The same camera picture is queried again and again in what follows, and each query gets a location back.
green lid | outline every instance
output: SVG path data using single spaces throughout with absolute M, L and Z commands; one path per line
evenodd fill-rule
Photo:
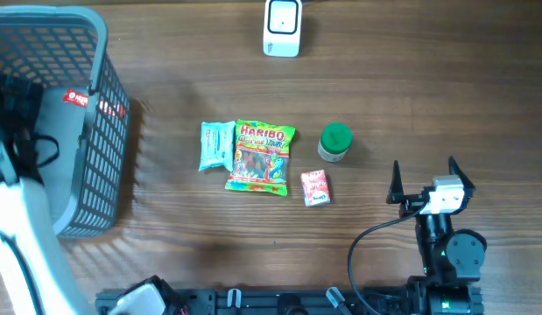
M 331 154 L 341 154 L 352 143 L 352 133 L 344 123 L 333 122 L 321 133 L 321 146 Z

small red candy box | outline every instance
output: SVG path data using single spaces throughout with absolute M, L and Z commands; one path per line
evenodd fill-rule
M 304 201 L 306 207 L 329 203 L 329 189 L 325 171 L 309 171 L 302 173 L 302 185 L 304 186 Z

plastic packaging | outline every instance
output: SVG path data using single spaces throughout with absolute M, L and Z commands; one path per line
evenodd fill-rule
M 333 122 L 321 133 L 317 152 L 328 162 L 338 162 L 347 154 L 351 143 L 352 133 L 347 125 Z
M 201 165 L 199 172 L 209 167 L 234 167 L 234 126 L 236 122 L 203 122 L 201 125 Z
M 286 196 L 286 168 L 295 128 L 238 120 L 234 170 L 226 189 Z

candy bag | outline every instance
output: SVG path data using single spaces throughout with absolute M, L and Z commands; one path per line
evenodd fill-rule
M 234 126 L 236 122 L 203 122 L 201 125 L 201 165 L 199 172 L 209 167 L 234 167 Z
M 226 189 L 286 196 L 286 166 L 295 128 L 238 120 L 234 170 Z

gray plastic basket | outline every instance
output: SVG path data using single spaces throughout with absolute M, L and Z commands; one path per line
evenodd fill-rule
M 107 35 L 87 8 L 0 7 L 0 73 L 43 85 L 35 129 L 60 143 L 39 169 L 58 237 L 97 236 L 116 218 L 130 111 Z M 62 102 L 68 88 L 88 94 L 86 108 Z

